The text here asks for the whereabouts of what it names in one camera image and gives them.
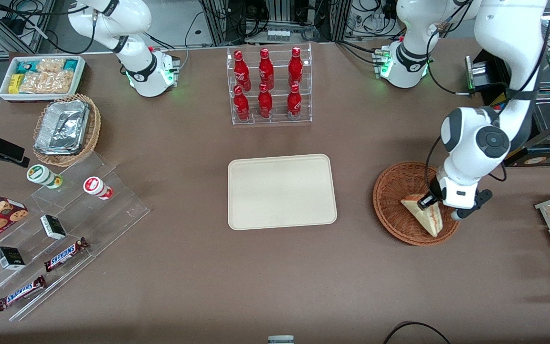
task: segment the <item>beige tray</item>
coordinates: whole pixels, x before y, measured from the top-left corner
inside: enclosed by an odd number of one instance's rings
[[[336,219],[330,159],[324,154],[229,164],[232,229],[327,225]]]

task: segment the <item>snickers bar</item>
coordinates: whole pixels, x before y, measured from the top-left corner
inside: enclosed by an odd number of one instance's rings
[[[13,294],[10,294],[7,296],[7,298],[1,298],[0,299],[0,312],[9,307],[14,302],[26,298],[31,294],[32,292],[39,290],[40,288],[46,288],[46,279],[44,279],[44,276],[39,276],[37,279],[28,285],[20,288]]]
[[[55,257],[50,259],[50,261],[46,261],[46,263],[44,263],[44,265],[46,266],[46,272],[50,272],[57,266],[65,263],[71,257],[75,256],[78,252],[88,246],[88,242],[86,242],[85,238],[82,237],[78,241],[74,242],[73,245],[65,249],[63,252],[55,255]]]

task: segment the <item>brown table surface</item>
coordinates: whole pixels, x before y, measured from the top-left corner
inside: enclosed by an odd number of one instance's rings
[[[483,179],[495,197],[441,245],[398,241],[373,210],[376,178],[391,164],[423,161],[449,111],[480,100],[430,78],[397,89],[334,44],[312,47],[310,127],[233,128],[225,49],[192,50],[179,87],[156,98],[129,87],[113,54],[85,55],[79,91],[103,118],[96,150],[152,211],[27,318],[0,314],[0,343],[255,344],[286,333],[297,344],[380,343],[405,320],[454,343],[550,342],[550,237],[533,209],[550,199],[550,167]],[[478,50],[444,39],[436,77],[461,87],[463,57]],[[0,103],[0,137],[32,162],[43,107]],[[332,163],[334,224],[228,227],[230,161],[315,153]],[[443,157],[439,147],[433,164]],[[0,162],[0,196],[35,191],[24,174]],[[404,332],[400,343],[439,342]]]

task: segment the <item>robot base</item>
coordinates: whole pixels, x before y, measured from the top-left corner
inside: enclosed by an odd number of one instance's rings
[[[180,74],[180,60],[162,52],[152,52],[157,58],[157,67],[148,76],[146,81],[133,80],[127,73],[129,82],[133,88],[144,97],[155,97],[162,94],[170,87],[177,86]]]

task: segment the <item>small black box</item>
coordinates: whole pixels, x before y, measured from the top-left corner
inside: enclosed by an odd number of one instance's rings
[[[24,268],[24,261],[20,257],[17,248],[0,246],[0,264],[7,270],[20,270]]]
[[[46,214],[40,217],[40,220],[42,221],[42,226],[44,231],[46,231],[46,235],[55,240],[65,239],[67,233],[65,233],[65,229],[63,229],[63,225],[61,225],[61,221],[59,221],[58,218]]]

